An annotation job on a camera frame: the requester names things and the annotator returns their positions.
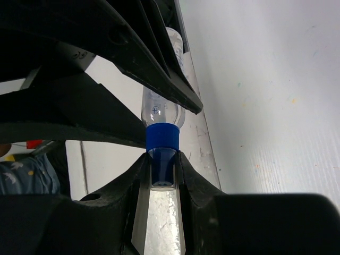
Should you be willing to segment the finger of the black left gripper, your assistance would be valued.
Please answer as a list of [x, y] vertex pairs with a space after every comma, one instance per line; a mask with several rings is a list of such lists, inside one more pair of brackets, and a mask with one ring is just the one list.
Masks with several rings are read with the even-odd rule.
[[60, 41], [111, 61], [126, 76], [197, 114], [154, 1], [1, 1], [1, 80], [25, 77]]
[[86, 73], [92, 53], [55, 57], [40, 67], [1, 63], [1, 81], [30, 78], [26, 89], [1, 95], [1, 143], [82, 140], [144, 148], [145, 127]]

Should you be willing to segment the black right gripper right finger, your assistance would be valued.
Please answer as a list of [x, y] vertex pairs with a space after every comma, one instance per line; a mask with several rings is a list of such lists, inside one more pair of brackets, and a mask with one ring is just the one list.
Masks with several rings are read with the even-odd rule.
[[186, 254], [339, 254], [339, 212], [319, 194], [226, 194], [176, 156]]

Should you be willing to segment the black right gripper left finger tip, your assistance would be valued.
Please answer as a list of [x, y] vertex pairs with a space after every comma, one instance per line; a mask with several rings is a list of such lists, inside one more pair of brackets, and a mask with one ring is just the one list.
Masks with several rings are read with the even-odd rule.
[[143, 254], [147, 156], [79, 201], [62, 195], [1, 197], [1, 254]]

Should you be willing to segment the clear glue bottle blue cap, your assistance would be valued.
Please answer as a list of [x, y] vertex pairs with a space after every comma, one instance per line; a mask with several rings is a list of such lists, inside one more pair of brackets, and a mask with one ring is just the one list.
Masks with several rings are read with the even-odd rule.
[[146, 126], [146, 152], [149, 157], [150, 189], [175, 189], [175, 160], [179, 152], [180, 128], [185, 109], [144, 87], [141, 119]]

